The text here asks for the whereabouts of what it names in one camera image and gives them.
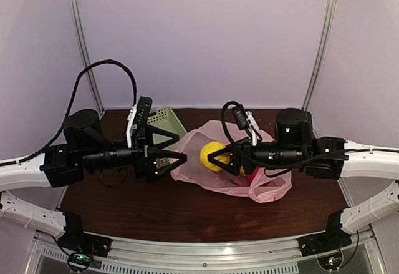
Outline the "pink red apple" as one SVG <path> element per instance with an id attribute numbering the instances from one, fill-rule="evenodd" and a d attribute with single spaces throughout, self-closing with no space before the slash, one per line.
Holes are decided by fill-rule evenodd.
<path id="1" fill-rule="evenodd" d="M 249 185 L 252 184 L 253 180 L 256 178 L 257 173 L 259 172 L 259 167 L 255 168 L 252 174 L 246 175 L 246 181 Z"/>

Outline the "pink plastic bag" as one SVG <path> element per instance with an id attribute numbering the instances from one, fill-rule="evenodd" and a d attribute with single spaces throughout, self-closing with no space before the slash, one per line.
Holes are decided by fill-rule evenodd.
<path id="1" fill-rule="evenodd" d="M 257 203 L 269 203 L 281 199 L 292 188 L 292 173 L 276 178 L 264 175 L 259 169 L 251 182 L 244 177 L 236 177 L 222 170 L 213 172 L 200 162 L 202 147 L 212 141 L 229 144 L 221 121 L 210 120 L 198 129 L 193 129 L 182 137 L 171 149 L 186 154 L 187 161 L 171 171 L 176 181 L 192 183 L 212 192 L 234 197 L 248 197 Z"/>

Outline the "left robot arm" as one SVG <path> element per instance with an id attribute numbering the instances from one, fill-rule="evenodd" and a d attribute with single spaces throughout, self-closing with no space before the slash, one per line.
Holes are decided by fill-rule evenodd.
<path id="1" fill-rule="evenodd" d="M 92 109 L 66 117 L 62 131 L 65 144 L 51 145 L 35 157 L 1 162 L 1 217 L 47 233 L 77 252 L 90 245 L 78 215 L 39 207 L 13 196 L 11 191 L 65 187 L 82 181 L 85 172 L 104 170 L 133 169 L 136 177 L 151 183 L 187 161 L 186 154 L 167 149 L 179 136 L 148 125 L 145 117 L 139 120 L 136 134 L 127 140 L 107 140 Z"/>

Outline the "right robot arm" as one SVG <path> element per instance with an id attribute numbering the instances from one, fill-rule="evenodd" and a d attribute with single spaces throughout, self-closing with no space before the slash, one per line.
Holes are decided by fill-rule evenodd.
<path id="1" fill-rule="evenodd" d="M 233 140 L 222 121 L 229 144 L 206 154 L 206 161 L 231 175 L 246 176 L 256 168 L 275 171 L 276 176 L 293 169 L 320 179 L 375 177 L 393 182 L 380 193 L 354 206 L 329 216 L 327 228 L 320 235 L 324 249 L 334 249 L 344 235 L 398 211 L 398 149 L 359 144 L 338 137 L 315 138 L 310 112 L 288 108 L 275 118 L 275 140 L 262 140 L 257 123 L 249 111 L 237 105 L 232 115 L 239 130 L 251 136 Z"/>

